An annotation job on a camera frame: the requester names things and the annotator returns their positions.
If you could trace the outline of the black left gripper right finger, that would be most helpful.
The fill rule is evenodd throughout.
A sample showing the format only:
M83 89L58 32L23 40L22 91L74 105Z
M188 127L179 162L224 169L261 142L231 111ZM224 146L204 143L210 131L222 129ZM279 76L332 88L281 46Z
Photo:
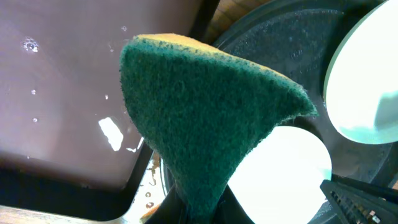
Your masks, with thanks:
M216 224L254 224L228 185L217 204Z

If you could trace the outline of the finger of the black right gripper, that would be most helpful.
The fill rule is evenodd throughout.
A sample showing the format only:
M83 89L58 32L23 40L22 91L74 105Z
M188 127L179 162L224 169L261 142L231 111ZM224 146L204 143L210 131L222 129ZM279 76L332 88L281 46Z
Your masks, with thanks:
M324 180L320 189L341 223L397 224L397 190L356 180Z

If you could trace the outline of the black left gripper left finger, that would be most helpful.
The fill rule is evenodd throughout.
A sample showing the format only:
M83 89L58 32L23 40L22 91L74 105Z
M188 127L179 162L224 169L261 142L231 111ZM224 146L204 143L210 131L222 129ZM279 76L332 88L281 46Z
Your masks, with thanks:
M168 192L158 209L144 222L144 224L187 224L187 208L178 194L176 186Z

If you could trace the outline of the pale green plate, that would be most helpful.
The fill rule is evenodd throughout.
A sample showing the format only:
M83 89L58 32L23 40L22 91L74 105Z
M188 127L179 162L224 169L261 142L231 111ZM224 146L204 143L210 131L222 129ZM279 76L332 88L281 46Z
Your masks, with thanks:
M397 141L397 0L367 13L333 54L324 81L329 119L363 144Z
M331 175L331 157L316 135L278 126L242 160L228 185L254 223L302 224L325 202L320 185Z

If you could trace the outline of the green yellow sponge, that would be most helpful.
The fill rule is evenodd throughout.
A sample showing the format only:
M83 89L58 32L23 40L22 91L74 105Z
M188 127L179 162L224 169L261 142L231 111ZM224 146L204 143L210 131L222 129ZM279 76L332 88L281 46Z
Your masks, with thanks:
M135 36L119 71L127 112L195 223L210 222L237 166L278 124L317 113L283 74L182 35Z

